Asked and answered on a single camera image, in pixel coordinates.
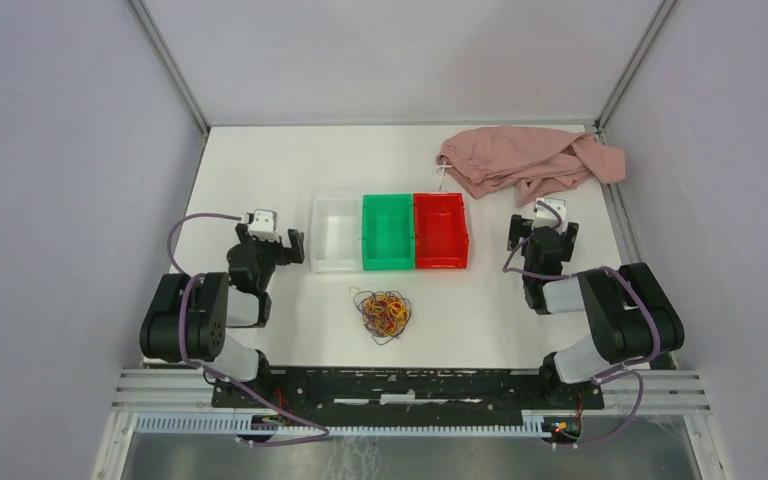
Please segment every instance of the white wall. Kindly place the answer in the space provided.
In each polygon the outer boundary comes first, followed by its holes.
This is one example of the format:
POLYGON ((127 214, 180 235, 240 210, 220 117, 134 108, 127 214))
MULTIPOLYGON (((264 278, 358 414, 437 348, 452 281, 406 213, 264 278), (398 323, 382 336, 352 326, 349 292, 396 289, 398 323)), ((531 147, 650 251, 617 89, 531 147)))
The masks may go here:
POLYGON ((199 141, 126 2, 0 1, 0 479, 89 476, 199 141))
POLYGON ((147 0, 213 125, 593 119, 659 0, 147 0))
POLYGON ((768 478, 768 2, 681 2, 608 139, 737 478, 768 478))

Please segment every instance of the white string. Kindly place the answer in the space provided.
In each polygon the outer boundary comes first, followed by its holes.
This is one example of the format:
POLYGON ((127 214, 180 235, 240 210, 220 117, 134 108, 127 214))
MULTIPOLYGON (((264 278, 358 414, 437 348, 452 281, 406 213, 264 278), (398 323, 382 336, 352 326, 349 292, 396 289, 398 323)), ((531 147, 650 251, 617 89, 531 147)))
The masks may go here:
POLYGON ((446 176, 446 170, 452 168, 453 165, 449 165, 449 162, 446 161, 442 165, 435 165, 434 166, 434 175, 437 175, 440 177, 440 185, 437 187, 438 192, 443 191, 443 178, 446 176))

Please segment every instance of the plastic bin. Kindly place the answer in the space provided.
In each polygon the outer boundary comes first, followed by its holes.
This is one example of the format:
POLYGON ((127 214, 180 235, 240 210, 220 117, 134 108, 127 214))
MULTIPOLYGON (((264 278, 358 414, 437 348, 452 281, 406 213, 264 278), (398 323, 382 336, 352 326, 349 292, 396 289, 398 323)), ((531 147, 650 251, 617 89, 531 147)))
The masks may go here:
POLYGON ((415 193, 416 268, 466 268, 469 232, 460 193, 415 193))
POLYGON ((414 268, 413 197, 363 196, 363 269, 414 268))
POLYGON ((314 197, 310 219, 310 267, 347 272, 361 264, 361 202, 356 197, 314 197))

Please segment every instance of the white bin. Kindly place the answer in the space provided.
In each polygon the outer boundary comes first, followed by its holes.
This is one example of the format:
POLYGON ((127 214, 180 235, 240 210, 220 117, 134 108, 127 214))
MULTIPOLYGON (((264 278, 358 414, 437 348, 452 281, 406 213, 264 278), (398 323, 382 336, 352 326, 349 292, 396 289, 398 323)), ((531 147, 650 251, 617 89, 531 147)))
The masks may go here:
POLYGON ((310 267, 314 272, 363 270, 361 196, 313 197, 310 267))

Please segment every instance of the pink cloth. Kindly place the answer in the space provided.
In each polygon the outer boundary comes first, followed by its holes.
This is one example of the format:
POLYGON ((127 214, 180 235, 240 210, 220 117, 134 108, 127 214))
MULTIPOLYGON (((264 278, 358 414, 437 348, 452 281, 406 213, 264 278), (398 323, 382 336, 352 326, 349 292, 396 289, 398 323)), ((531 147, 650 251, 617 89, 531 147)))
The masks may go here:
POLYGON ((516 184, 516 205, 571 190, 596 176, 602 183, 625 178, 625 154, 596 143, 589 133, 536 127, 483 127, 443 142, 439 165, 473 198, 516 184))

